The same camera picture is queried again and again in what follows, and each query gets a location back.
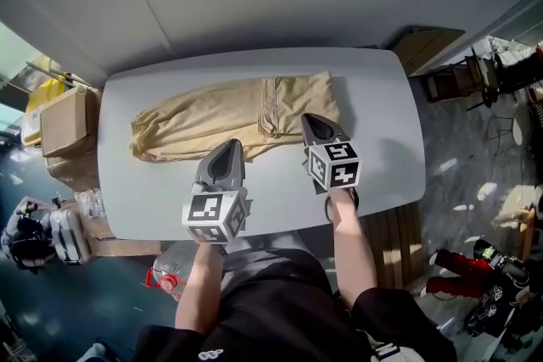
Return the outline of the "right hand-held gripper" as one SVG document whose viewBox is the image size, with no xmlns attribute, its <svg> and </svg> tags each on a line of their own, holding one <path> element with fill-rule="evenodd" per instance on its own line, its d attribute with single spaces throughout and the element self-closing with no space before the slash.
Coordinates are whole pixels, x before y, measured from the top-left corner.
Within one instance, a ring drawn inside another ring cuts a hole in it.
<svg viewBox="0 0 543 362">
<path fill-rule="evenodd" d="M 311 178 L 315 193 L 356 188 L 360 180 L 361 156 L 350 139 L 341 139 L 341 127 L 313 113 L 302 114 L 300 124 L 305 152 L 302 165 Z"/>
</svg>

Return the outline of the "wooden chair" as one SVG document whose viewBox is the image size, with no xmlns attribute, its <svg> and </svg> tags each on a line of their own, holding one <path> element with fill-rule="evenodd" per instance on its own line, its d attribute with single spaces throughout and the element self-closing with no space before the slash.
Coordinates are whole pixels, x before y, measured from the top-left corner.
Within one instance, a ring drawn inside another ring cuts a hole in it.
<svg viewBox="0 0 543 362">
<path fill-rule="evenodd" d="M 454 64 L 444 65 L 422 78 L 423 90 L 430 103 L 460 99 L 479 93 L 481 105 L 490 107 L 498 99 L 500 82 L 497 57 L 482 58 L 472 51 Z"/>
</svg>

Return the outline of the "yellow plastic bin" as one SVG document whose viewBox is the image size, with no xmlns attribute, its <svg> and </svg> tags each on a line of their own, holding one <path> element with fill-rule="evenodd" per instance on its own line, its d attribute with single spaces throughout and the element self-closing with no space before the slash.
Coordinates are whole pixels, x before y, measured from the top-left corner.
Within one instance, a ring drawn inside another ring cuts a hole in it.
<svg viewBox="0 0 543 362">
<path fill-rule="evenodd" d="M 49 79 L 30 93 L 20 131 L 21 142 L 25 148 L 41 146 L 42 110 L 74 87 L 65 81 Z"/>
</svg>

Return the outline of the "large cardboard box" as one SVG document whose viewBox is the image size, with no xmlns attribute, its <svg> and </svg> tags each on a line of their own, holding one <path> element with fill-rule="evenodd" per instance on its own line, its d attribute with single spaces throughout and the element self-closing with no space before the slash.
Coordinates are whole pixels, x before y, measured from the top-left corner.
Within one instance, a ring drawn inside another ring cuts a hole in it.
<svg viewBox="0 0 543 362">
<path fill-rule="evenodd" d="M 46 158 L 48 174 L 73 192 L 99 189 L 98 156 L 96 152 L 64 159 Z"/>
</svg>

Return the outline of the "person's right forearm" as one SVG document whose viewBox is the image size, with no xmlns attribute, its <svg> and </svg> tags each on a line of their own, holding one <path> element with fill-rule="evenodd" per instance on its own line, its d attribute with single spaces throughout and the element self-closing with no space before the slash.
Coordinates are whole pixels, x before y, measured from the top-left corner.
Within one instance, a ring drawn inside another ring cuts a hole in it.
<svg viewBox="0 0 543 362">
<path fill-rule="evenodd" d="M 345 190 L 333 190 L 329 197 L 339 293 L 347 309 L 352 310 L 358 297 L 378 284 L 375 262 L 354 199 Z"/>
</svg>

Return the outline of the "small cardboard box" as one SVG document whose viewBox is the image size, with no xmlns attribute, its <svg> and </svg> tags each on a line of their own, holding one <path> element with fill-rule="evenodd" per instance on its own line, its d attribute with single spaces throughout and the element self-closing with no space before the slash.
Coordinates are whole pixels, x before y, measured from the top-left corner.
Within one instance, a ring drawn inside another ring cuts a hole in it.
<svg viewBox="0 0 543 362">
<path fill-rule="evenodd" d="M 100 94 L 77 86 L 46 103 L 40 114 L 42 155 L 88 151 L 97 139 Z"/>
</svg>

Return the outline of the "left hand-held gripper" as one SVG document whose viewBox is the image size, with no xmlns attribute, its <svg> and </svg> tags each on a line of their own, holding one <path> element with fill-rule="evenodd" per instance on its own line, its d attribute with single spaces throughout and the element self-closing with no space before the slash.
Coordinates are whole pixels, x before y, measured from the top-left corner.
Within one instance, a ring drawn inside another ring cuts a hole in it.
<svg viewBox="0 0 543 362">
<path fill-rule="evenodd" d="M 195 242 L 226 245 L 245 228 L 250 201 L 244 178 L 244 150 L 238 139 L 202 158 L 190 201 L 182 207 L 182 226 Z"/>
</svg>

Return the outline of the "grey waist pouch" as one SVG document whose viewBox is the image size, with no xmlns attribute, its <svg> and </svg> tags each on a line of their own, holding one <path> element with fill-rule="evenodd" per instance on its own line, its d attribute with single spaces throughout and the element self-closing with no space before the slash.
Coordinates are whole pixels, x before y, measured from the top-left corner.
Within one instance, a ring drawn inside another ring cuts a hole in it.
<svg viewBox="0 0 543 362">
<path fill-rule="evenodd" d="M 391 342 L 380 342 L 367 335 L 372 348 L 371 362 L 425 362 L 414 349 Z"/>
</svg>

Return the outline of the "black chair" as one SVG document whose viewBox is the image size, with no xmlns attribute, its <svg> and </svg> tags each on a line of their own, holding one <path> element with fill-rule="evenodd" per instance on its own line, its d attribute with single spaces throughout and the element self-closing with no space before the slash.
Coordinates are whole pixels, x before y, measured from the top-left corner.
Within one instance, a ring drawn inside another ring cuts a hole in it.
<svg viewBox="0 0 543 362">
<path fill-rule="evenodd" d="M 498 53 L 493 55 L 491 68 L 483 72 L 479 66 L 479 58 L 476 59 L 476 68 L 482 77 L 483 88 L 481 102 L 474 104 L 467 111 L 480 106 L 490 108 L 497 102 L 501 94 L 513 94 L 526 86 L 536 82 L 543 83 L 543 48 L 537 47 L 527 58 L 523 58 L 515 64 L 504 65 Z"/>
</svg>

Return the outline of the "flat cardboard sheet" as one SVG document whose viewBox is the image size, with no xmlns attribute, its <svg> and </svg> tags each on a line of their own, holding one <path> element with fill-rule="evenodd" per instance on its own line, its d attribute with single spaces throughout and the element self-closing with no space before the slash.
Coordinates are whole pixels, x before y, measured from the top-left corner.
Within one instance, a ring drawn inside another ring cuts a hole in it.
<svg viewBox="0 0 543 362">
<path fill-rule="evenodd" d="M 407 76 L 415 74 L 429 60 L 465 34 L 464 30 L 415 26 L 405 30 L 392 43 Z"/>
</svg>

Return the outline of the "beige cloth trousers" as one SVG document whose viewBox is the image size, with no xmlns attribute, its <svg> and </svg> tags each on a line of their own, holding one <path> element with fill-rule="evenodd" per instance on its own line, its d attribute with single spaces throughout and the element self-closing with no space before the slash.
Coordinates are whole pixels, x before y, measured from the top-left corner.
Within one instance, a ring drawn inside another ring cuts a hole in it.
<svg viewBox="0 0 543 362">
<path fill-rule="evenodd" d="M 252 160 L 301 143 L 304 113 L 339 121 L 329 72 L 228 81 L 170 97 L 132 120 L 129 150 L 143 162 L 175 162 L 201 159 L 237 139 Z"/>
</svg>

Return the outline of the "thin metal rod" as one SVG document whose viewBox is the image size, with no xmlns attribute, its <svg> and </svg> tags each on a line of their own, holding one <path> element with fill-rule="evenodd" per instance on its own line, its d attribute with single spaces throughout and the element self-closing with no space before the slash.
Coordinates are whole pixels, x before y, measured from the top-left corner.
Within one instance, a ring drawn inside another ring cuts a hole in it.
<svg viewBox="0 0 543 362">
<path fill-rule="evenodd" d="M 64 83 L 68 87 L 75 87 L 76 85 L 90 86 L 90 84 L 88 84 L 87 82 L 81 79 L 77 79 L 73 75 L 67 75 L 62 72 L 58 72 L 56 70 L 46 70 L 31 62 L 26 62 L 26 66 L 33 70 L 37 70 L 43 73 L 44 75 L 47 75 L 52 79 L 55 79 L 56 81 Z"/>
</svg>

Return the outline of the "person's left forearm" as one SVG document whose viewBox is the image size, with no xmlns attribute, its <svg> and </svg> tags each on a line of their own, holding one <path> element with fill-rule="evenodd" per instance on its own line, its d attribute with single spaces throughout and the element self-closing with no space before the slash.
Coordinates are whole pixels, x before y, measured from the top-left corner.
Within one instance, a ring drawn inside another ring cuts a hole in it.
<svg viewBox="0 0 543 362">
<path fill-rule="evenodd" d="M 224 257 L 215 245 L 200 244 L 176 309 L 175 328 L 207 335 L 215 327 Z"/>
</svg>

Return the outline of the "person's black shirt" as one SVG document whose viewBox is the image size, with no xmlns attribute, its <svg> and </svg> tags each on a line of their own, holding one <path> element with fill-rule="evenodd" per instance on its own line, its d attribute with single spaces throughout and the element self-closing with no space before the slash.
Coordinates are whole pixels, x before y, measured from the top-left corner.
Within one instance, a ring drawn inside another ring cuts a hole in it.
<svg viewBox="0 0 543 362">
<path fill-rule="evenodd" d="M 147 326 L 133 362 L 371 362 L 371 335 L 425 362 L 456 350 L 404 290 L 374 287 L 348 310 L 319 262 L 299 249 L 232 254 L 215 327 L 207 335 Z"/>
</svg>

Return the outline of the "silver suitcase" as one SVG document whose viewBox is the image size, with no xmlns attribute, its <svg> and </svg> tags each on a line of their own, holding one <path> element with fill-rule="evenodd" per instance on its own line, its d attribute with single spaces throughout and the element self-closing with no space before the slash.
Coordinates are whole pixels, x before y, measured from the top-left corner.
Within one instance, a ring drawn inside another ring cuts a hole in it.
<svg viewBox="0 0 543 362">
<path fill-rule="evenodd" d="M 57 256 L 67 265 L 84 265 L 91 258 L 77 209 L 55 209 L 50 213 L 51 235 Z"/>
</svg>

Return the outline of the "red bag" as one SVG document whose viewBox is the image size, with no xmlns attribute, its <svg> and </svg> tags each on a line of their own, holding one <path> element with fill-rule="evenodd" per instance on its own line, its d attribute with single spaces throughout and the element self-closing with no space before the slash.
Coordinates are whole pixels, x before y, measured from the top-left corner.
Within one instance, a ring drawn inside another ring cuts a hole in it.
<svg viewBox="0 0 543 362">
<path fill-rule="evenodd" d="M 429 265 L 436 265 L 456 274 L 456 277 L 430 277 L 421 292 L 466 298 L 482 298 L 493 269 L 483 259 L 470 259 L 459 253 L 440 249 L 428 259 Z"/>
</svg>

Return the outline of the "stack of wooden planks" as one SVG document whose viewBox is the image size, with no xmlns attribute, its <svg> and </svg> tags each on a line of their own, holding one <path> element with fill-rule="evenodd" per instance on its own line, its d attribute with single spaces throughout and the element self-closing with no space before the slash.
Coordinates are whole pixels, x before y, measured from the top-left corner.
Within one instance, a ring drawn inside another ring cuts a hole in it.
<svg viewBox="0 0 543 362">
<path fill-rule="evenodd" d="M 418 202 L 361 217 L 376 264 L 378 285 L 405 288 L 423 275 Z"/>
</svg>

